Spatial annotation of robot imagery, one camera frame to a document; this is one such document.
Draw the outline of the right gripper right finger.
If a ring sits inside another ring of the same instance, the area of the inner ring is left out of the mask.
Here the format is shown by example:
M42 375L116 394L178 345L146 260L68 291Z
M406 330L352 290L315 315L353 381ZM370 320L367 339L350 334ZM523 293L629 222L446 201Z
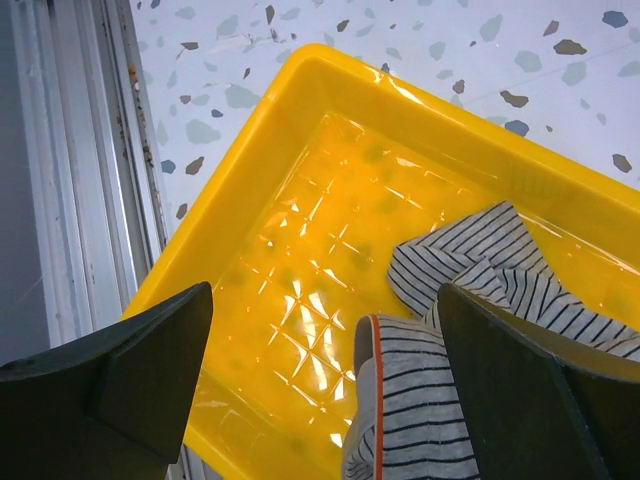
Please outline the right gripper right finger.
M638 363L453 284L438 313L481 478L638 478Z

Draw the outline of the grey striped underwear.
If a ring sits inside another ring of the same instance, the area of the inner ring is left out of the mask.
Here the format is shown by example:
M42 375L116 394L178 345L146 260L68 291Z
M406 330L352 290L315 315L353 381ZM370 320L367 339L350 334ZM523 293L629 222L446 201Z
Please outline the grey striped underwear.
M565 289L506 202L397 245L388 279L411 317L367 315L357 324L345 479L479 477L441 333L445 283L599 351L639 357L638 333Z

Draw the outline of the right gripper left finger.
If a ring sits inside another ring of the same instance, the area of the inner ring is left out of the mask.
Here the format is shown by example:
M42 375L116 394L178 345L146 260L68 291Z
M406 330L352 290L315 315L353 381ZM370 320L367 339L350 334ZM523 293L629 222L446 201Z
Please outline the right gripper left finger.
M2 478L164 478L180 456L212 315L202 282L3 365Z

